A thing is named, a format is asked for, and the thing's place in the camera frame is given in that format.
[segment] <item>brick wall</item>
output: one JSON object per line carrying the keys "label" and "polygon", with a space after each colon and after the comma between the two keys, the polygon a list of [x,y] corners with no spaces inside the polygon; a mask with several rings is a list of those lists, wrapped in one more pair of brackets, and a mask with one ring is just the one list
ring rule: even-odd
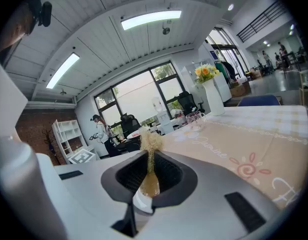
{"label": "brick wall", "polygon": [[[59,146],[55,140],[52,124],[55,120],[69,121],[77,120],[74,109],[26,109],[20,115],[16,124],[16,131],[19,138],[28,143],[36,153],[46,154],[50,157],[53,165],[58,165],[57,160],[49,149],[49,145],[44,142],[46,136],[42,133],[45,130],[51,130],[49,137],[53,140],[52,145],[56,152],[56,156],[61,165],[65,165],[66,162],[61,154]],[[70,142],[71,148],[76,149],[76,146],[81,147],[81,141],[79,138],[75,138]]]}

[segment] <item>high table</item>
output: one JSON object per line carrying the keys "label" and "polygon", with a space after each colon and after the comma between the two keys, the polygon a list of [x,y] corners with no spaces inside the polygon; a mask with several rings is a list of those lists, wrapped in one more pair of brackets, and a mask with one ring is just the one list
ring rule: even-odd
{"label": "high table", "polygon": [[282,209],[296,200],[308,168],[308,116],[304,106],[225,107],[163,137],[163,151],[223,166]]}

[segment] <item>white vase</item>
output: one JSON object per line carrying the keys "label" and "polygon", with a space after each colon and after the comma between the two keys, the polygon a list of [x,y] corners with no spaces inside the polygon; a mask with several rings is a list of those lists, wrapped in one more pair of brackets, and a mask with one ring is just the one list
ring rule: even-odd
{"label": "white vase", "polygon": [[214,85],[213,79],[203,82],[205,88],[210,112],[213,116],[219,116],[225,113],[221,96]]}

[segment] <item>blue chair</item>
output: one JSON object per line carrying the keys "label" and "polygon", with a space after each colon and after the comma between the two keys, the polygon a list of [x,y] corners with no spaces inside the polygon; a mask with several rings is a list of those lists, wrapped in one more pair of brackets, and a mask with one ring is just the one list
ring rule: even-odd
{"label": "blue chair", "polygon": [[238,107],[251,106],[280,106],[280,102],[274,95],[248,96],[242,98]]}

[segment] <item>white flower print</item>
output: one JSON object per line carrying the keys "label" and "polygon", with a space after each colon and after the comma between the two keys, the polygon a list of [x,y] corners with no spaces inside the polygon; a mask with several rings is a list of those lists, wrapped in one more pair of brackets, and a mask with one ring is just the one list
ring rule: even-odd
{"label": "white flower print", "polygon": [[175,142],[182,142],[185,141],[187,138],[189,139],[195,139],[199,136],[199,133],[197,131],[192,131],[191,127],[188,125],[182,127],[181,129],[173,132],[172,134],[176,138],[174,139]]}

